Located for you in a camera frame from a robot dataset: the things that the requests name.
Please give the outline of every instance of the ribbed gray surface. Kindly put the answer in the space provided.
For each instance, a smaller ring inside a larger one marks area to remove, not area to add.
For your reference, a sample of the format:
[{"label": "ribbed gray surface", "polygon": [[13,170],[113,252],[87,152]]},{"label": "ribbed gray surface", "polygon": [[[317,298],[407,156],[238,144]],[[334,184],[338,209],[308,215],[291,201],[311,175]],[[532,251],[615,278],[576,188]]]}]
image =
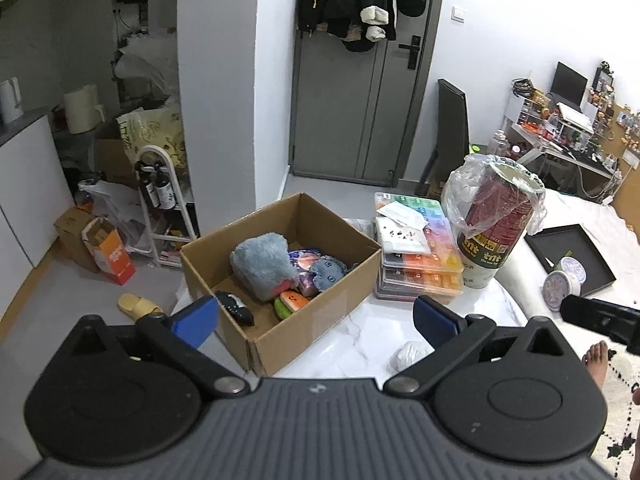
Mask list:
[{"label": "ribbed gray surface", "polygon": [[250,396],[214,402],[161,455],[111,469],[45,460],[29,480],[596,480],[590,460],[522,469],[456,448],[414,400],[373,380],[263,380]]}]

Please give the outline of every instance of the gray door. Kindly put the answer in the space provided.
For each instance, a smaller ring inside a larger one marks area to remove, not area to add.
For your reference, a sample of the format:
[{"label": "gray door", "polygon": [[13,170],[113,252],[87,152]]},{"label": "gray door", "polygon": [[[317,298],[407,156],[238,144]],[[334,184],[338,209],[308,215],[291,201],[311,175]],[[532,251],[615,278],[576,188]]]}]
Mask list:
[{"label": "gray door", "polygon": [[427,17],[426,10],[419,18],[398,12],[397,40],[368,52],[349,52],[323,32],[303,35],[296,46],[294,174],[392,183],[419,68],[410,66],[407,47],[422,47]]}]

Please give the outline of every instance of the orange carton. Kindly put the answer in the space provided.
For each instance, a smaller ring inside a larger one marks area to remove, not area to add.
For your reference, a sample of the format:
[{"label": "orange carton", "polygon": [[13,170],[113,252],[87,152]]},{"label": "orange carton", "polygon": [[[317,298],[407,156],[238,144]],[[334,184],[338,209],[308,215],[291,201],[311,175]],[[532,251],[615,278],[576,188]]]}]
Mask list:
[{"label": "orange carton", "polygon": [[96,218],[82,230],[82,241],[95,263],[110,280],[123,285],[136,272],[116,228],[105,218]]}]

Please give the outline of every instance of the red cylindrical can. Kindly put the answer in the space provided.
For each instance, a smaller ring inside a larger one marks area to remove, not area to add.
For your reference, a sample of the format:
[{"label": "red cylindrical can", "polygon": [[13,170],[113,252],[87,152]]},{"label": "red cylindrical can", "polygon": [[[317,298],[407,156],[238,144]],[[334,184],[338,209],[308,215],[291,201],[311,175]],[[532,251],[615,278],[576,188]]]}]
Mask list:
[{"label": "red cylindrical can", "polygon": [[491,162],[484,169],[466,224],[495,222],[471,238],[458,237],[466,286],[483,288],[504,264],[533,215],[531,196],[544,190],[537,175],[513,161]]}]

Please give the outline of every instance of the white blanket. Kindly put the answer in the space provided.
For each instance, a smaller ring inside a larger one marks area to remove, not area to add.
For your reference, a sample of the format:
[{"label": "white blanket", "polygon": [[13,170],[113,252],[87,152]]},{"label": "white blanket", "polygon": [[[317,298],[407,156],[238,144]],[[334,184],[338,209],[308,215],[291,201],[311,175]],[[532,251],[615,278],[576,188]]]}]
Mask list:
[{"label": "white blanket", "polygon": [[[552,190],[546,192],[545,206],[548,214],[543,228],[580,224],[615,274],[616,281],[592,297],[640,310],[640,246],[615,209]],[[546,307],[542,299],[545,277],[545,270],[523,238],[496,275],[527,318],[551,317],[574,351],[582,356],[602,336],[563,322],[559,314]]]}]

